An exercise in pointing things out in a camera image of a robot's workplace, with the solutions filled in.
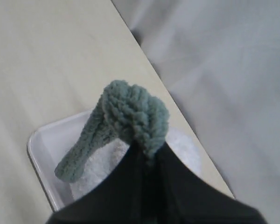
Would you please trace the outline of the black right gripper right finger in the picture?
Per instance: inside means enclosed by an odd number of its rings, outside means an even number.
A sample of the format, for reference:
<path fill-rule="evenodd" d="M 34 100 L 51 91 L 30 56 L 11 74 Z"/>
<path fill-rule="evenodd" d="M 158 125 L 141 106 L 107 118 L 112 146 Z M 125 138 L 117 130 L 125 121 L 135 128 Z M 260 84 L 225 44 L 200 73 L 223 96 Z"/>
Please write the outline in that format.
<path fill-rule="evenodd" d="M 190 171 L 167 143 L 156 154 L 160 224 L 265 224 L 261 213 L 221 193 Z"/>

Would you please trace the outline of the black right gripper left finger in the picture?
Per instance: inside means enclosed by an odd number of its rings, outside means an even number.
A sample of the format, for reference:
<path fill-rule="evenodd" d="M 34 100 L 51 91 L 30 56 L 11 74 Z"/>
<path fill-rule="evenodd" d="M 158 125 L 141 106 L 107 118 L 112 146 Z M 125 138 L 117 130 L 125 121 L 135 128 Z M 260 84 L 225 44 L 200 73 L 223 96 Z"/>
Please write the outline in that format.
<path fill-rule="evenodd" d="M 145 156 L 133 142 L 116 168 L 91 192 L 56 211 L 49 224 L 141 224 L 152 216 Z"/>

